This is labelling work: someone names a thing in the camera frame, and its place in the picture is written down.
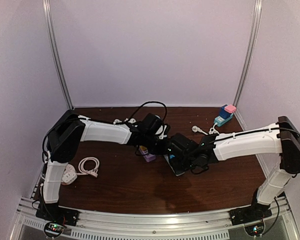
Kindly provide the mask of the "purple power strip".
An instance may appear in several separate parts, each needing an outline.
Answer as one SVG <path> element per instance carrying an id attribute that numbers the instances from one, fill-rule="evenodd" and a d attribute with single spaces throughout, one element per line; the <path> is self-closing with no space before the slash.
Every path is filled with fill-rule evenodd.
<path id="1" fill-rule="evenodd" d="M 140 155 L 145 159 L 147 163 L 152 162 L 156 159 L 156 156 L 154 154 L 150 154 L 146 147 L 140 146 L 138 150 Z"/>

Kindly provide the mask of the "light blue power strip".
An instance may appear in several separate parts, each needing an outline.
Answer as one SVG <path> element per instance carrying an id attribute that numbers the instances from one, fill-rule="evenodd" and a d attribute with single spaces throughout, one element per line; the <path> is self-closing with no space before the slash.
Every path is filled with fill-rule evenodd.
<path id="1" fill-rule="evenodd" d="M 172 169 L 175 176 L 179 177 L 185 173 L 184 168 L 180 164 L 179 158 L 173 154 L 164 155 L 164 158 L 170 168 Z"/>

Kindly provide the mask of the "teal usb power strip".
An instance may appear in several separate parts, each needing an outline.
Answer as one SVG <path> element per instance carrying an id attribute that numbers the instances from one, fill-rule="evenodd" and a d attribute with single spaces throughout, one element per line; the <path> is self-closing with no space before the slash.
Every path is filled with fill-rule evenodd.
<path id="1" fill-rule="evenodd" d="M 225 123 L 227 123 L 228 121 L 230 121 L 234 116 L 234 113 L 231 113 L 230 116 L 226 119 L 222 118 L 221 116 L 217 116 L 215 119 L 214 119 L 214 124 L 217 125 L 218 127 L 221 127 L 223 126 Z"/>

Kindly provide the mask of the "dark blue plug adapter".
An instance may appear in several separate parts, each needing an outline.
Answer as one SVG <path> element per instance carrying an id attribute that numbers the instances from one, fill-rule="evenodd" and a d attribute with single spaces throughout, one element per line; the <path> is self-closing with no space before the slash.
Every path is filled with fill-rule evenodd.
<path id="1" fill-rule="evenodd" d="M 219 111 L 219 116 L 220 116 L 221 118 L 223 118 L 224 120 L 228 119 L 228 118 L 232 115 L 231 112 L 228 112 L 228 111 L 226 110 L 226 107 L 227 107 L 227 106 L 228 106 L 227 104 L 223 105 L 223 106 L 220 108 L 220 111 Z"/>

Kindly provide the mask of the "pink plug adapter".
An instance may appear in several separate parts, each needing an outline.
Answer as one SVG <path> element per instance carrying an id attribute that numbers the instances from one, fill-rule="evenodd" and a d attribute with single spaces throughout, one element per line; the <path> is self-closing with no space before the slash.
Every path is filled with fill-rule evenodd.
<path id="1" fill-rule="evenodd" d="M 237 108 L 234 105 L 232 105 L 232 104 L 228 104 L 227 106 L 224 107 L 224 110 L 227 113 L 232 114 L 232 113 L 234 113 L 237 110 Z"/>

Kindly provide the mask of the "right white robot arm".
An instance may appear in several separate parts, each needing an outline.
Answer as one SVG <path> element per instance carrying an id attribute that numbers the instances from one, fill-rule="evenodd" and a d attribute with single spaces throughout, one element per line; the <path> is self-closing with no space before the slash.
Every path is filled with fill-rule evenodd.
<path id="1" fill-rule="evenodd" d="M 278 154 L 280 161 L 256 190 L 252 206 L 246 210 L 251 221 L 258 220 L 290 179 L 300 174 L 300 133 L 286 116 L 253 130 L 207 134 L 200 142 L 177 133 L 168 140 L 164 150 L 172 158 L 169 164 L 174 172 L 206 170 L 211 163 L 237 157 Z"/>

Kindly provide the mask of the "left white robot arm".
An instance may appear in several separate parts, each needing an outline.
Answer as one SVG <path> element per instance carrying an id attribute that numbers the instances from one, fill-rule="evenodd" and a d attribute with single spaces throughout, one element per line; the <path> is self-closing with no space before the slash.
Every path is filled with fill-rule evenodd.
<path id="1" fill-rule="evenodd" d="M 109 142 L 133 147 L 143 146 L 153 155 L 166 153 L 170 126 L 157 115 L 149 113 L 135 123 L 100 122 L 86 116 L 63 115 L 48 131 L 42 143 L 42 159 L 46 165 L 40 191 L 45 205 L 42 213 L 51 222 L 62 218 L 57 204 L 64 170 L 75 157 L 81 142 Z"/>

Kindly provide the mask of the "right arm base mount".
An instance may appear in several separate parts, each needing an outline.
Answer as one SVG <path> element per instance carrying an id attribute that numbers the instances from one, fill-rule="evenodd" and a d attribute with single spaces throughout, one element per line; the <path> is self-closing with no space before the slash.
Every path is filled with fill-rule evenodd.
<path id="1" fill-rule="evenodd" d="M 271 217 L 270 205 L 254 203 L 246 207 L 239 207 L 230 210 L 229 217 L 233 226 L 260 221 L 263 218 Z"/>

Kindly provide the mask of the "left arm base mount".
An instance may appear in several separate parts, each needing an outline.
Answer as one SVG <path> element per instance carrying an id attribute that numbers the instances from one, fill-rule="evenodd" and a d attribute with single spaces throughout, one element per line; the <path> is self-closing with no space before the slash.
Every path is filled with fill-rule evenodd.
<path id="1" fill-rule="evenodd" d="M 48 210 L 46 210 L 46 208 L 42 206 L 36 211 L 35 216 L 37 218 L 49 222 L 55 222 L 60 225 L 76 226 L 79 212 L 74 209 L 63 208 L 59 206 L 48 208 Z"/>

